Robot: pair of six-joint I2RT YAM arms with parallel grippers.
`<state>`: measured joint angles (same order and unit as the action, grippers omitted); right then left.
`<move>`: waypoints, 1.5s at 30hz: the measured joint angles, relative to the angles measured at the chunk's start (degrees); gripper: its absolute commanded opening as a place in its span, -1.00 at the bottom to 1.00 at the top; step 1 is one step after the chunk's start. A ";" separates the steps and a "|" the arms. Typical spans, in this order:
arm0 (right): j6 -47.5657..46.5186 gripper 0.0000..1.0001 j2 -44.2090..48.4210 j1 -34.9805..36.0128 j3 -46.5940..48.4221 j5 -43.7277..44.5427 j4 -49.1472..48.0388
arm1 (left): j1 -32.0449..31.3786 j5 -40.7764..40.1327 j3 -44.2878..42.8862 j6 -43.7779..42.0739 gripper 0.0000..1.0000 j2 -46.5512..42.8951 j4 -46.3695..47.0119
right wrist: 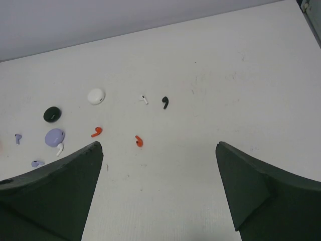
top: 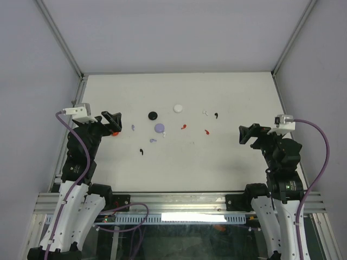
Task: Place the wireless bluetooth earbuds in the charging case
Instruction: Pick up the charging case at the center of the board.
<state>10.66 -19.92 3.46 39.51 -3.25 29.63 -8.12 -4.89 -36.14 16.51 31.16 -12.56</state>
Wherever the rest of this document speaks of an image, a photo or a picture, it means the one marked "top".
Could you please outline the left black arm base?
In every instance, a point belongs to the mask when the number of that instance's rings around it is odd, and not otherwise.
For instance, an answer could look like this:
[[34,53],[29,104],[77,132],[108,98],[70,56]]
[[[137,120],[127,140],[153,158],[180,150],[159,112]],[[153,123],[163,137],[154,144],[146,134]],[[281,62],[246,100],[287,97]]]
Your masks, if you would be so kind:
[[111,204],[110,209],[112,212],[118,213],[118,212],[129,212],[130,208],[125,207],[120,210],[116,210],[116,208],[128,205],[131,202],[131,195],[130,194],[113,194],[111,197]]

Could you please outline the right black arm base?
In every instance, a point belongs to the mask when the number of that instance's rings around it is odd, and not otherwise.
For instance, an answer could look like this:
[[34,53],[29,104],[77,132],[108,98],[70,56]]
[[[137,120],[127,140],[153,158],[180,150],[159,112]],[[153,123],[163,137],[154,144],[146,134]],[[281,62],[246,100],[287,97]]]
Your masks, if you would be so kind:
[[252,210],[244,194],[225,195],[225,204],[227,211],[250,212]]

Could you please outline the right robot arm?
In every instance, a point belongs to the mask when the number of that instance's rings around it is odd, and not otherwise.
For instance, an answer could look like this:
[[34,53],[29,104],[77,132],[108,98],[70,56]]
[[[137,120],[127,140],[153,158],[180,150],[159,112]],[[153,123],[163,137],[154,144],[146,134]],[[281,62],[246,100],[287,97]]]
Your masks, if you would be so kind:
[[257,123],[239,127],[239,143],[255,138],[251,148],[266,161],[265,184],[248,184],[244,207],[254,210],[267,245],[268,259],[310,259],[304,228],[304,187],[297,172],[302,145]]

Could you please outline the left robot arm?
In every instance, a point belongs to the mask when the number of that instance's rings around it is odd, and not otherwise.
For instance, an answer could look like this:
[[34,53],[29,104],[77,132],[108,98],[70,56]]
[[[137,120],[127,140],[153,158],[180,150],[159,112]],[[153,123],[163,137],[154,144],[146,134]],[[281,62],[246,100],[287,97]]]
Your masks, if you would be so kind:
[[40,244],[29,249],[28,259],[81,259],[82,248],[96,217],[113,206],[112,188],[92,184],[94,161],[103,137],[121,132],[121,113],[103,111],[93,117],[86,105],[65,108],[56,114],[70,115],[67,158],[62,168],[59,200]]

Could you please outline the white earbud charging case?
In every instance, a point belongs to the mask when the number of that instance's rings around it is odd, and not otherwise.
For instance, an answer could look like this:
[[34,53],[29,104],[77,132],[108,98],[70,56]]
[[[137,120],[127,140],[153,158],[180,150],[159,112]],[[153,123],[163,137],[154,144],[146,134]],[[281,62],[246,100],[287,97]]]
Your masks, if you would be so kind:
[[173,107],[173,111],[174,111],[175,113],[181,113],[181,112],[183,111],[183,106],[180,105],[180,104],[176,104],[176,105],[174,105],[174,107]]

